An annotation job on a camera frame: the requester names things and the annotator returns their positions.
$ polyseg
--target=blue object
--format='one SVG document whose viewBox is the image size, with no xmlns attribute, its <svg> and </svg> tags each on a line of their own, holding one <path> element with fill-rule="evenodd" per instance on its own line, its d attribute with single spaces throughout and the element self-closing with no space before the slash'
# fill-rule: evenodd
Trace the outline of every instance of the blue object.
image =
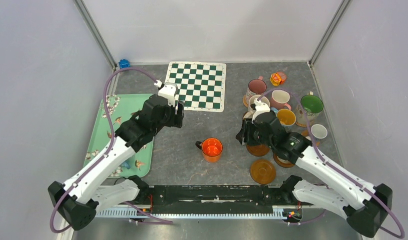
<svg viewBox="0 0 408 240">
<path fill-rule="evenodd" d="M 123 68 L 128 68 L 128 67 L 130 67 L 130 63 L 129 63 L 129 61 L 127 61 L 126 59 L 121 59 L 121 60 L 118 62 L 118 66 L 120 66 L 121 69 L 123 69 Z"/>
<path fill-rule="evenodd" d="M 130 164 L 128 163 L 128 162 L 123 162 L 120 166 L 122 166 L 122 167 L 124 167 L 124 168 L 127 168 L 127 169 L 130 169 Z"/>
<path fill-rule="evenodd" d="M 272 110 L 275 114 L 279 111 L 277 108 L 271 107 L 270 110 Z"/>
</svg>

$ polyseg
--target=green tray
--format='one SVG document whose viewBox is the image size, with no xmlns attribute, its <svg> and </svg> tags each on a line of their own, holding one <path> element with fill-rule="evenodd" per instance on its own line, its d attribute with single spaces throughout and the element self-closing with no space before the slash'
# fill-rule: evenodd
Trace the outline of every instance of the green tray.
<svg viewBox="0 0 408 240">
<path fill-rule="evenodd" d="M 120 127 L 120 124 L 132 116 L 132 114 L 142 109 L 143 103 L 151 94 L 121 94 L 109 95 L 108 109 L 110 111 L 111 121 L 114 126 L 114 131 Z M 111 139 L 110 126 L 105 115 L 104 105 L 101 101 L 98 116 L 96 117 L 95 126 L 93 127 L 92 137 L 90 138 L 89 147 L 87 149 L 84 166 L 87 165 L 99 151 L 101 151 Z M 134 156 L 127 159 L 126 162 L 130 165 L 127 169 L 125 163 L 120 165 L 114 172 L 109 175 L 109 178 L 130 177 L 137 175 L 145 176 L 151 168 L 152 148 L 154 141 L 146 144 Z"/>
</svg>

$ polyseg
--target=green and white checkered mat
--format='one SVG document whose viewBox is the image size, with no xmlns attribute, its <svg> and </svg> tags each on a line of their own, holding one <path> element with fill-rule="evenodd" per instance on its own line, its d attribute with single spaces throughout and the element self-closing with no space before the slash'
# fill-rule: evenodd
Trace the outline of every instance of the green and white checkered mat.
<svg viewBox="0 0 408 240">
<path fill-rule="evenodd" d="M 222 112 L 224 109 L 224 63 L 172 61 L 165 82 L 177 84 L 176 100 L 185 102 L 185 110 Z"/>
</svg>

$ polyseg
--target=gray table surface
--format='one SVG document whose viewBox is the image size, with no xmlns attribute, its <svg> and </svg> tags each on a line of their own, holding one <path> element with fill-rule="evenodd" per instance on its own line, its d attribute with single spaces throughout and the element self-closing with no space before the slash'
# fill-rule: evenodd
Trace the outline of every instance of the gray table surface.
<svg viewBox="0 0 408 240">
<path fill-rule="evenodd" d="M 165 80 L 168 65 L 141 65 L 162 82 Z M 260 62 L 228 63 L 226 71 L 225 108 L 223 112 L 185 111 L 183 127 L 164 128 L 154 139 L 151 170 L 142 179 L 150 185 L 223 185 L 223 184 L 257 184 L 249 174 L 252 162 L 264 158 L 276 167 L 276 178 L 271 183 L 282 184 L 290 175 L 297 175 L 311 183 L 320 180 L 311 173 L 296 166 L 283 168 L 277 165 L 269 152 L 264 157 L 252 156 L 245 146 L 235 139 L 242 123 L 242 116 L 247 108 L 242 103 L 248 82 L 259 76 L 269 88 L 269 78 L 274 72 L 282 71 L 287 75 L 283 88 L 295 93 L 299 98 L 317 87 L 310 69 L 305 62 Z M 120 74 L 116 94 L 157 93 L 153 83 L 144 75 L 135 71 Z M 297 101 L 291 97 L 292 109 Z M 316 123 L 328 128 L 328 137 L 323 139 L 319 148 L 331 159 L 339 162 L 339 156 L 324 112 L 318 116 Z M 302 132 L 303 127 L 295 125 L 293 132 Z M 206 138 L 218 138 L 223 143 L 221 159 L 216 163 L 206 162 L 195 147 L 196 141 Z"/>
</svg>

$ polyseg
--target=pink mug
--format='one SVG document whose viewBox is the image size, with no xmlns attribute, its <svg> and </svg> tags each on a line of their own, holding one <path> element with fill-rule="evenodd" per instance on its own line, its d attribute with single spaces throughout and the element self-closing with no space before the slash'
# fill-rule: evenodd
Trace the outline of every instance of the pink mug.
<svg viewBox="0 0 408 240">
<path fill-rule="evenodd" d="M 248 106 L 249 99 L 257 94 L 262 94 L 267 90 L 267 85 L 263 81 L 263 76 L 260 76 L 258 79 L 249 81 L 248 89 L 246 90 L 244 104 Z"/>
<path fill-rule="evenodd" d="M 287 104 L 289 99 L 289 93 L 284 90 L 274 90 L 270 98 L 270 107 L 278 110 L 287 107 L 289 110 L 292 110 L 291 106 Z"/>
</svg>

